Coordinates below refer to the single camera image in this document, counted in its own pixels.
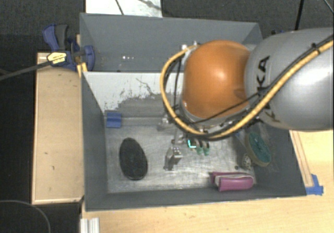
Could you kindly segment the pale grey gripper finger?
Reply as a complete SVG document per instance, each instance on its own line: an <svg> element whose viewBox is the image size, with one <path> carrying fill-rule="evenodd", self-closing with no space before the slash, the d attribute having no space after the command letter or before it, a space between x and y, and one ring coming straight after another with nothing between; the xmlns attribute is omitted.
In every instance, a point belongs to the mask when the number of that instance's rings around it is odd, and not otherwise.
<svg viewBox="0 0 334 233"><path fill-rule="evenodd" d="M173 169L173 163L171 161L172 157L173 157L173 149L169 148L166 152L166 155L165 155L164 166L163 166L164 170L172 170Z"/></svg>
<svg viewBox="0 0 334 233"><path fill-rule="evenodd" d="M172 157L171 157L171 164L172 167L177 165L180 160L183 158L182 152L179 147L172 147Z"/></svg>

